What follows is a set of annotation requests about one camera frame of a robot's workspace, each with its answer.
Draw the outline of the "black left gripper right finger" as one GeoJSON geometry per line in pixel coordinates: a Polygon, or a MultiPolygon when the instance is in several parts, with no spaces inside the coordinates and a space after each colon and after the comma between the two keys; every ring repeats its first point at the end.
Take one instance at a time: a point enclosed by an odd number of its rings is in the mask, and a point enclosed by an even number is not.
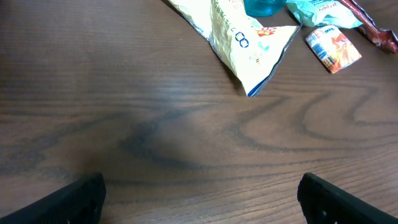
{"type": "Polygon", "coordinates": [[[297,199],[308,224],[397,224],[396,217],[310,172],[298,185],[297,199]]]}

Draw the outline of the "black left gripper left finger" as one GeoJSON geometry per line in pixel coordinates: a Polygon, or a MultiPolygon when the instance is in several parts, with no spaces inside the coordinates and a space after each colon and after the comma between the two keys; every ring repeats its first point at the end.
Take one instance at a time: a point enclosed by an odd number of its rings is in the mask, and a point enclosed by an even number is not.
{"type": "Polygon", "coordinates": [[[1,218],[1,224],[98,224],[106,197],[101,173],[92,174],[1,218]]]}

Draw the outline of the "orange Kleenex tissue pack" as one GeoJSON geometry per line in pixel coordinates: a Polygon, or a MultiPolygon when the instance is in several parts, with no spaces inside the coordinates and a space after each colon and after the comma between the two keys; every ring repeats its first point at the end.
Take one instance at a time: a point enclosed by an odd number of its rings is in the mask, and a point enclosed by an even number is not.
{"type": "Polygon", "coordinates": [[[351,41],[334,25],[315,29],[305,40],[330,73],[339,72],[362,57],[351,41]]]}

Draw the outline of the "yellow snack bag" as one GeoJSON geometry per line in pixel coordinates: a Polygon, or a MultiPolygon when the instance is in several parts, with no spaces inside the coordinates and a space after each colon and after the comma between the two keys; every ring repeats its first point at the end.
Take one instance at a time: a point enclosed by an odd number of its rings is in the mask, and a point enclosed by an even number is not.
{"type": "Polygon", "coordinates": [[[243,1],[169,0],[240,80],[248,97],[271,79],[300,26],[264,27],[243,1]]]}

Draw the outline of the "red snack bar wrapper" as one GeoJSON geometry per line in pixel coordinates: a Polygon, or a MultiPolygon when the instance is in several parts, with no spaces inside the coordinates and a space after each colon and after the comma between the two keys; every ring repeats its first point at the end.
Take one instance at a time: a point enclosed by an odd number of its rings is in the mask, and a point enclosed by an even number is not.
{"type": "Polygon", "coordinates": [[[392,30],[379,28],[371,16],[355,0],[338,1],[363,23],[359,26],[359,30],[370,42],[385,52],[397,55],[397,36],[392,30]]]}

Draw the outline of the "teal wet wipes pack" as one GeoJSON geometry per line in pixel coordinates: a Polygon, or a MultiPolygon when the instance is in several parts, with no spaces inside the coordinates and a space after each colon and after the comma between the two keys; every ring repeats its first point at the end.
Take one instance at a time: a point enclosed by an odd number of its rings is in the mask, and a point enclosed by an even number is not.
{"type": "Polygon", "coordinates": [[[336,0],[286,0],[286,6],[304,26],[357,28],[363,23],[353,12],[336,0]]]}

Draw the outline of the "teal mouthwash bottle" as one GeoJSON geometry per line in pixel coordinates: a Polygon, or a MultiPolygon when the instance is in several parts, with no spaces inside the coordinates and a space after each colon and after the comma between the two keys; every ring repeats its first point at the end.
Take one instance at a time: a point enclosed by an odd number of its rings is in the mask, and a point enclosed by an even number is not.
{"type": "Polygon", "coordinates": [[[251,17],[267,17],[278,13],[286,0],[244,0],[246,14],[251,17]]]}

